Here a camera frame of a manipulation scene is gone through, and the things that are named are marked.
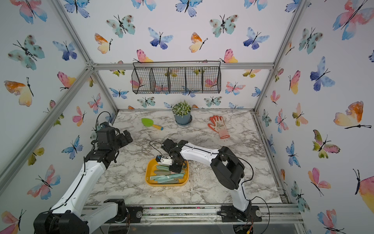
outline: orange tray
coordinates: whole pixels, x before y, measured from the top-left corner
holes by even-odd
[[[152,159],[149,161],[148,166],[147,166],[147,171],[145,172],[145,181],[148,185],[150,186],[164,186],[164,187],[171,187],[171,186],[183,186],[187,183],[188,178],[189,178],[189,165],[187,162],[187,167],[184,169],[184,177],[183,179],[179,179],[179,183],[174,183],[174,184],[160,184],[157,183],[157,181],[151,180],[151,176],[155,176],[156,174],[154,173],[155,170],[157,170],[156,166],[158,165],[156,159]]]

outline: orange gardening glove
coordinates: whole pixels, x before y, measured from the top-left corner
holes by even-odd
[[[208,124],[208,127],[210,127],[213,131],[218,132],[221,139],[230,137],[222,116],[214,115],[209,119],[213,124]]]

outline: potted plant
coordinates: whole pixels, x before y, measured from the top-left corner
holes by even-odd
[[[172,108],[175,121],[180,125],[187,125],[191,122],[191,106],[188,102],[180,101]]]

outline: wire basket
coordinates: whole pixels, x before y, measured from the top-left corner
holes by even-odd
[[[133,64],[131,84],[135,94],[217,94],[221,91],[219,61]]]

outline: marble countertop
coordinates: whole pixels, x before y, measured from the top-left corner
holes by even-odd
[[[193,119],[188,126],[176,124],[171,111],[119,112],[114,127],[128,130],[133,142],[120,149],[117,163],[112,163],[100,177],[86,204],[99,204],[109,198],[123,198],[126,204],[222,204],[232,203],[229,190],[222,186],[211,167],[190,161],[189,180],[184,186],[152,187],[145,182],[148,162],[159,155],[150,145],[150,140],[163,142],[167,138],[174,142],[186,140],[194,145],[211,149],[229,147],[232,152],[247,160],[254,168],[252,181],[245,183],[246,197],[262,197],[267,203],[281,203],[280,196],[262,143],[256,132],[248,110],[193,110]],[[221,140],[218,133],[208,127],[209,117],[221,115],[230,138]],[[163,131],[145,127],[141,118],[150,118],[154,124],[163,126]],[[152,142],[163,154],[160,145]],[[252,176],[246,167],[244,179]],[[255,198],[253,203],[263,203]]]

